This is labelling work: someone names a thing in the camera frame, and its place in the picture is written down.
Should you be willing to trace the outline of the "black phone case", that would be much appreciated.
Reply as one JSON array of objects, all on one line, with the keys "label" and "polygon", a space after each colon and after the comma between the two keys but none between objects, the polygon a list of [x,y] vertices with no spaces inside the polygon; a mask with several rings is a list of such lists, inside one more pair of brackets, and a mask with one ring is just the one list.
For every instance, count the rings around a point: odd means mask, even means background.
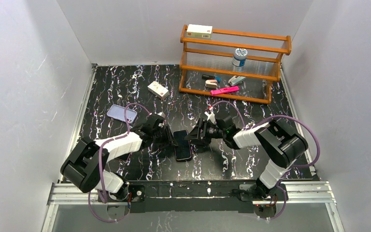
[{"label": "black phone case", "polygon": [[187,130],[178,130],[173,133],[174,138],[178,142],[178,147],[175,147],[175,154],[178,152],[191,152],[189,141],[184,140],[184,137],[188,134]]}]

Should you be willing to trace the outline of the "white smartphone dark screen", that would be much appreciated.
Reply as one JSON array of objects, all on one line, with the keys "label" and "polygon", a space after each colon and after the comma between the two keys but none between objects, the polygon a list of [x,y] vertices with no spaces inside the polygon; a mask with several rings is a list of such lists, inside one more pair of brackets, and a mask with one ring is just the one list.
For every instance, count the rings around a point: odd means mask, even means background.
[{"label": "white smartphone dark screen", "polygon": [[192,154],[190,152],[178,152],[175,154],[177,162],[185,162],[192,159]]}]

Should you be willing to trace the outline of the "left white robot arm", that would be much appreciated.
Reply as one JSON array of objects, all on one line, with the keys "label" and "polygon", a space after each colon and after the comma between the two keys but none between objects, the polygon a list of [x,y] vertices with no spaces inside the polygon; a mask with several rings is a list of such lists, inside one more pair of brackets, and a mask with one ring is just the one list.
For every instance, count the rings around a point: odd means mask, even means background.
[{"label": "left white robot arm", "polygon": [[79,139],[61,165],[60,173],[82,193],[95,189],[102,201],[110,195],[114,200],[125,201],[130,196],[129,181],[106,170],[106,164],[150,146],[157,149],[178,146],[162,113],[150,113],[145,120],[118,136],[100,140]]}]

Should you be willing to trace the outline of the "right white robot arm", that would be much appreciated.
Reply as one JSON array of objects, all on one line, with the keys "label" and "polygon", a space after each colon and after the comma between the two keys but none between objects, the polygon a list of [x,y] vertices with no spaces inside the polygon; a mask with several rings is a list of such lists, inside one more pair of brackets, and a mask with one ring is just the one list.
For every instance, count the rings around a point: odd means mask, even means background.
[{"label": "right white robot arm", "polygon": [[212,139],[222,139],[231,149],[261,145],[269,161],[255,185],[243,193],[254,198],[266,198],[275,192],[284,174],[309,147],[305,138],[287,120],[297,121],[290,116],[276,115],[243,130],[235,125],[232,117],[216,117],[206,111],[185,140],[207,146]]}]

